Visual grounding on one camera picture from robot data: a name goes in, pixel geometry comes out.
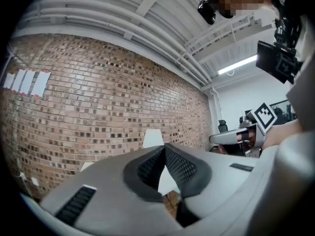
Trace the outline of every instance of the cable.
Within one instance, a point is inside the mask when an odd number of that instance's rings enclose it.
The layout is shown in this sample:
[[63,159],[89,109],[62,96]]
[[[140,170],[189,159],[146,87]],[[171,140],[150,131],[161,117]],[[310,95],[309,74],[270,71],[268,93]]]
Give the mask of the cable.
[[234,70],[234,69],[233,69],[233,73],[232,73],[232,74],[228,74],[228,72],[226,72],[226,74],[227,74],[228,76],[233,76],[234,73],[235,73],[235,70]]
[[29,193],[30,197],[31,197],[31,198],[35,201],[35,199],[33,198],[32,194],[31,194],[31,192],[30,192],[30,190],[29,190],[29,188],[28,188],[28,186],[26,185],[26,183],[25,183],[24,179],[22,178],[22,172],[20,173],[20,175],[19,175],[19,176],[14,176],[14,177],[20,177],[20,178],[22,179],[23,184],[24,184],[25,188],[27,189],[27,191],[28,191],[28,193]]
[[167,200],[169,201],[169,203],[171,204],[171,208],[172,208],[172,209],[175,209],[175,208],[173,207],[173,205],[172,205],[172,202],[171,202],[170,199],[168,198],[167,194],[166,194],[165,196],[166,196]]
[[7,51],[10,55],[12,55],[13,58],[17,58],[21,63],[23,63],[24,65],[26,65],[26,67],[29,67],[29,64],[25,63],[13,50],[13,48],[11,47],[11,45],[8,43],[7,45]]

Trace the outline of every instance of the white paper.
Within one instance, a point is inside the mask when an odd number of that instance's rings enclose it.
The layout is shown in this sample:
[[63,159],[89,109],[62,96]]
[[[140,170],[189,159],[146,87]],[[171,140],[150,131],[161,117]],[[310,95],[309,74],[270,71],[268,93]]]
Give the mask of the white paper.
[[10,89],[11,88],[12,82],[14,80],[14,77],[15,77],[15,74],[8,73],[6,75],[6,79],[5,79],[5,82],[4,82],[4,85],[3,85],[3,87],[5,89]]
[[19,70],[18,75],[15,77],[15,81],[14,81],[13,87],[11,89],[12,91],[14,91],[14,92],[19,91],[20,85],[21,85],[21,82],[24,78],[25,73],[26,73],[26,70],[22,70],[22,69]]
[[35,82],[34,88],[31,92],[31,95],[35,95],[35,97],[43,97],[45,87],[50,76],[50,72],[40,72],[38,78]]
[[24,80],[21,85],[20,93],[28,94],[32,85],[33,78],[35,76],[35,71],[28,70],[24,77]]

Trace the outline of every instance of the ceiling beam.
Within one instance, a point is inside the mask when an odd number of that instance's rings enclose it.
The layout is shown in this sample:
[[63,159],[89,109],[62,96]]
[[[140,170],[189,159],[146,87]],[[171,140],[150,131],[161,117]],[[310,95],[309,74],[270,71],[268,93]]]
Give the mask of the ceiling beam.
[[196,7],[193,7],[191,3],[189,3],[187,0],[176,0],[183,8],[185,8],[186,11],[194,18],[196,21],[195,25],[199,27],[197,29],[198,31],[200,30],[205,30],[209,26],[207,22],[202,18],[202,16],[199,13],[196,13]]
[[[180,54],[178,54],[178,52],[172,47],[174,46],[175,48],[177,48],[180,52],[185,53],[186,49],[179,43],[177,42],[171,35],[169,35],[168,33],[166,33],[163,29],[161,29],[160,27],[158,27],[156,24],[150,22],[148,19],[134,13],[131,12],[127,9],[124,9],[120,6],[114,5],[114,4],[110,4],[107,2],[102,2],[102,1],[97,1],[97,0],[43,0],[40,2],[41,5],[43,6],[47,6],[50,4],[56,5],[58,3],[67,3],[67,4],[78,4],[80,6],[82,5],[86,5],[86,6],[91,6],[91,7],[96,7],[96,8],[102,8],[102,9],[107,9],[110,10],[112,12],[116,12],[119,13],[121,15],[124,15],[126,17],[130,17],[130,18],[135,18],[138,21],[140,21],[140,23],[142,23],[143,25],[145,25],[146,27],[152,29],[154,31],[154,33],[159,34],[160,36],[162,36],[164,38],[163,39],[159,38],[158,36],[150,33],[149,31],[135,25],[132,24],[129,21],[123,20],[121,18],[106,14],[106,13],[101,13],[98,11],[93,11],[93,10],[86,10],[86,9],[79,9],[79,8],[47,8],[47,9],[42,9],[41,13],[72,13],[73,11],[77,11],[77,13],[81,13],[81,14],[86,14],[89,13],[90,16],[96,16],[96,17],[101,17],[101,18],[106,18],[107,20],[113,20],[118,24],[122,24],[122,25],[128,25],[128,28],[134,31],[138,31],[141,32],[143,34],[149,35],[151,37],[151,39],[154,39],[155,42],[160,43],[161,46],[170,49],[173,53],[175,53],[176,56],[181,56]],[[26,18],[28,16],[29,13],[24,14],[23,18]],[[181,60],[192,69],[192,71],[194,71],[194,73],[200,77],[200,79],[202,79],[202,81],[204,83],[208,83],[211,82],[211,78],[210,76],[204,71],[204,69],[202,69],[202,66],[194,59],[194,57],[190,54],[187,53],[186,54],[188,59],[190,59],[198,69],[196,67],[194,67],[188,60],[186,60],[184,57],[181,57]]]
[[[98,12],[98,11],[92,11],[92,10],[86,10],[86,9],[81,9],[81,8],[48,8],[48,9],[42,9],[41,11],[41,17],[45,16],[45,14],[49,14],[49,13],[56,13],[58,15],[61,14],[69,14],[69,13],[75,13],[75,14],[81,14],[81,15],[88,15],[89,17],[96,17],[96,18],[102,18],[105,19],[106,21],[110,21],[110,22],[114,22],[118,25],[123,25],[125,27],[127,27],[128,29],[131,29],[132,31],[137,31],[141,34],[143,34],[145,37],[153,40],[155,43],[157,43],[158,45],[160,45],[161,47],[165,48],[166,50],[170,51],[172,54],[174,54],[176,57],[181,56],[175,49],[173,49],[170,45],[168,45],[167,43],[165,43],[164,41],[162,41],[160,38],[158,38],[157,36],[153,35],[152,33],[140,28],[139,26],[136,26],[126,20],[123,20],[121,18],[112,16],[112,15],[108,15],[106,13],[102,13],[102,12]],[[29,21],[32,19],[37,19],[38,17],[27,17],[27,14],[24,15],[24,17],[21,19],[22,21]],[[181,57],[181,60],[183,61],[183,63],[185,65],[187,65],[188,67],[190,67],[190,69],[197,75],[200,77],[200,79],[206,84],[207,79],[200,73],[200,71],[198,71],[198,69],[196,69],[188,60],[186,60],[184,57]]]
[[[157,0],[143,0],[135,13],[141,17],[144,17],[148,13],[148,11],[151,9],[153,4],[156,3],[156,1]],[[130,22],[137,26],[140,24],[140,22],[135,18],[132,18]],[[126,32],[124,34],[124,38],[127,40],[131,40],[132,34]]]
[[252,68],[247,68],[246,70],[244,70],[243,72],[239,72],[238,74],[235,74],[233,76],[218,76],[215,77],[213,79],[213,83],[208,84],[204,87],[202,87],[200,90],[202,92],[211,89],[211,88],[222,88],[225,87],[227,85],[230,85],[232,83],[235,82],[239,82],[242,80],[248,80],[249,78],[256,76],[256,75],[262,75],[265,74],[266,72],[264,72],[263,70],[257,68],[257,67],[252,67]]
[[196,54],[194,58],[200,64],[203,64],[213,58],[218,52],[226,51],[229,48],[232,48],[235,44],[241,44],[242,42],[246,42],[249,39],[253,38],[254,35],[257,34],[272,34],[274,29],[272,25],[268,25],[265,27],[261,27],[259,24],[253,25],[251,27],[245,28],[235,33],[235,39],[232,35],[227,36],[226,38],[206,47],[201,52]]
[[233,24],[233,23],[242,21],[243,19],[248,18],[248,16],[250,16],[250,15],[252,15],[252,13],[244,14],[242,16],[239,16],[239,17],[236,17],[236,18],[232,18],[232,19],[229,19],[229,20],[228,19],[223,19],[223,20],[217,22],[214,27],[208,27],[203,32],[198,34],[196,37],[194,37],[194,38],[190,39],[189,41],[187,41],[185,43],[185,48],[187,50],[193,48],[195,45],[197,45],[198,43],[200,43],[201,41],[203,41],[207,37],[212,38],[211,35],[213,35],[214,33],[218,32],[221,29],[223,29],[226,26],[228,26],[230,24],[230,22]]

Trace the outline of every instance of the black mesh panel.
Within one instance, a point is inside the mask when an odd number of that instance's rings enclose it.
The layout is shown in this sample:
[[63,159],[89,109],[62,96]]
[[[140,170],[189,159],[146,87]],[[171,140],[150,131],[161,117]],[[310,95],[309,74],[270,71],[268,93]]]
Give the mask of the black mesh panel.
[[161,176],[161,170],[164,169],[164,164],[165,155],[162,150],[139,165],[137,170],[138,176],[146,185],[158,190],[159,178]]
[[56,217],[64,223],[73,226],[95,192],[95,189],[87,186],[81,187],[80,190],[78,190],[78,192],[62,207]]
[[197,172],[193,163],[170,149],[166,149],[166,166],[179,188],[191,180]]

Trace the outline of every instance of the pipe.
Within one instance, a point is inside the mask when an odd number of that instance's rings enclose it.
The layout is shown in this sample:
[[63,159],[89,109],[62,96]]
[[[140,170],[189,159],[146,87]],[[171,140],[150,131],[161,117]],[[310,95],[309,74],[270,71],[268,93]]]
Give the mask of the pipe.
[[207,45],[209,45],[209,44],[215,42],[216,40],[218,40],[218,39],[224,37],[225,35],[229,34],[230,32],[231,32],[231,31],[227,31],[227,32],[225,32],[225,33],[223,33],[223,34],[220,34],[219,36],[217,36],[217,37],[211,39],[209,42],[207,42],[206,44],[204,44],[204,45],[200,46],[199,48],[193,50],[192,52],[186,51],[185,53],[183,53],[183,54],[181,55],[181,57],[184,57],[187,53],[190,53],[190,54],[194,55],[195,53],[199,52],[202,48],[205,48]]
[[[243,20],[244,18],[248,18],[250,15],[252,15],[252,13],[248,13],[246,15],[240,16],[240,17],[236,17],[231,20],[231,23],[235,23],[235,22],[239,22],[241,20]],[[216,28],[207,28],[205,31],[203,31],[199,36],[192,38],[191,40],[189,40],[186,44],[185,44],[185,48],[186,49],[191,49],[192,47],[194,47],[195,45],[197,45],[199,42],[201,42],[202,40],[204,40],[206,37],[208,37],[210,34],[213,34],[215,32],[218,32],[219,30],[227,27],[229,25],[229,21],[225,21],[222,22],[223,24],[221,25],[217,25]]]
[[[99,7],[99,8],[102,8],[102,9],[106,8],[106,9],[108,9],[110,11],[123,14],[126,17],[134,18],[134,19],[138,20],[140,23],[142,23],[143,25],[151,28],[152,30],[157,32],[159,35],[161,35],[162,37],[167,39],[170,43],[172,43],[176,48],[178,48],[182,52],[186,52],[186,49],[180,43],[178,43],[174,38],[172,38],[169,34],[167,34],[161,28],[159,28],[158,26],[156,26],[154,23],[150,22],[149,20],[147,20],[147,19],[141,17],[140,15],[137,15],[136,13],[131,12],[131,11],[127,10],[127,9],[121,8],[119,6],[116,6],[116,5],[107,3],[107,2],[101,2],[101,1],[96,1],[96,0],[43,0],[43,1],[39,2],[39,3],[41,5],[43,5],[43,4],[50,4],[50,3],[57,3],[57,2],[77,4],[77,5],[86,4],[86,5],[89,5],[89,6],[95,6],[95,7]],[[194,59],[194,57],[192,55],[188,55],[188,58],[191,59],[191,61],[198,67],[198,69],[200,69],[200,71],[207,77],[207,79],[209,81],[211,81],[210,76],[204,71],[202,66]]]
[[[246,23],[244,23],[244,24],[242,24],[242,25],[240,25],[240,26],[238,26],[238,27],[233,28],[233,30],[238,30],[238,29],[240,29],[240,28],[242,28],[242,27],[248,26],[248,24],[249,24],[249,23],[246,22]],[[209,44],[215,42],[216,40],[218,40],[218,39],[224,37],[225,35],[227,35],[227,34],[229,34],[229,33],[231,33],[230,30],[227,31],[227,32],[225,32],[225,33],[220,34],[219,36],[217,36],[217,37],[211,39],[209,42],[207,42],[206,44],[202,45],[202,46],[199,47],[198,49],[192,51],[191,54],[195,54],[195,53],[199,52],[202,48],[207,47],[207,45],[209,45]],[[235,41],[236,38],[235,38],[235,33],[234,33],[234,31],[232,31],[232,34],[233,34],[233,36],[234,36],[234,41]]]
[[[215,111],[216,111],[216,121],[221,120],[221,115],[218,111],[218,104],[217,104],[217,99],[215,94],[212,92],[212,90],[209,90],[209,93],[213,96],[214,99],[214,107],[215,107]],[[212,123],[212,130],[214,134],[219,133],[219,129],[218,129],[218,123],[215,125],[214,123]]]
[[219,107],[219,117],[220,117],[220,119],[222,119],[222,115],[221,115],[221,111],[222,111],[222,109],[221,109],[221,105],[220,105],[220,97],[219,97],[219,93],[218,93],[218,91],[217,91],[215,88],[211,88],[211,89],[210,89],[210,91],[215,92],[215,93],[216,93],[216,95],[217,95],[217,98],[218,98],[218,107]]
[[[172,52],[175,56],[179,57],[180,54],[174,50],[172,47],[170,47],[169,45],[167,45],[165,42],[163,42],[162,40],[160,40],[158,37],[154,36],[153,34],[151,34],[150,32],[140,28],[139,26],[136,26],[126,20],[117,18],[115,16],[112,15],[108,15],[102,12],[98,12],[98,11],[91,11],[91,10],[86,10],[86,9],[79,9],[79,8],[49,8],[49,9],[42,9],[41,10],[41,15],[40,17],[44,17],[45,15],[43,15],[43,13],[51,13],[51,12],[57,12],[57,13],[81,13],[81,14],[87,14],[90,16],[95,16],[98,18],[105,18],[106,20],[109,21],[114,21],[118,24],[124,25],[126,27],[129,27],[131,29],[133,29],[134,31],[140,32],[143,35],[145,35],[146,37],[152,39],[153,41],[155,41],[156,43],[159,43],[160,46],[168,49],[170,52]],[[24,17],[21,21],[27,21],[27,20],[32,20],[32,19],[38,19],[39,17],[37,16],[33,16],[33,17]],[[192,71],[194,71],[196,73],[196,75],[199,76],[200,79],[202,79],[202,81],[207,84],[207,80],[206,78],[191,64],[189,63],[185,58],[182,58],[182,60],[184,61],[184,63],[190,67],[192,69]]]
[[[105,21],[101,21],[101,20],[97,20],[97,19],[93,19],[93,18],[88,18],[88,17],[81,17],[81,16],[72,16],[72,15],[65,15],[65,14],[46,14],[46,15],[40,15],[39,17],[40,18],[50,18],[50,17],[67,17],[67,18],[72,18],[72,19],[80,19],[80,20],[85,20],[85,21],[90,21],[90,22],[94,22],[94,23],[98,23],[98,24],[102,24],[102,25],[105,25],[105,26],[109,26],[109,27],[112,27],[112,28],[115,28],[115,29],[118,29],[118,30],[121,30],[121,31],[124,31],[124,32],[127,32],[127,33],[132,33],[135,37],[139,38],[140,40],[152,45],[154,48],[158,49],[160,52],[162,52],[163,54],[165,54],[166,56],[168,56],[170,59],[172,59],[174,62],[176,62],[177,60],[171,56],[169,53],[167,53],[165,50],[163,50],[162,48],[160,48],[159,46],[157,46],[156,44],[152,43],[151,41],[147,40],[146,38],[143,38],[141,37],[140,35],[134,33],[134,32],[131,32],[125,28],[122,28],[120,26],[117,26],[117,25],[114,25],[112,23],[108,23],[108,22],[105,22]],[[188,73],[190,74],[194,79],[196,79],[200,84],[203,84],[205,85],[204,82],[202,82],[197,76],[195,76],[188,68],[186,68],[185,66],[183,66],[181,63],[180,63],[180,66]]]
[[233,29],[232,22],[231,22],[230,19],[229,19],[229,22],[230,22],[230,26],[231,26],[231,31],[232,31],[233,39],[234,39],[234,42],[236,43],[236,37],[235,37],[235,33],[234,33],[234,29]]
[[8,43],[6,49],[8,53],[12,55],[13,58],[17,58],[22,64],[28,66],[28,64],[26,64],[19,56],[17,56],[17,54],[14,52],[13,48],[11,47],[10,43]]

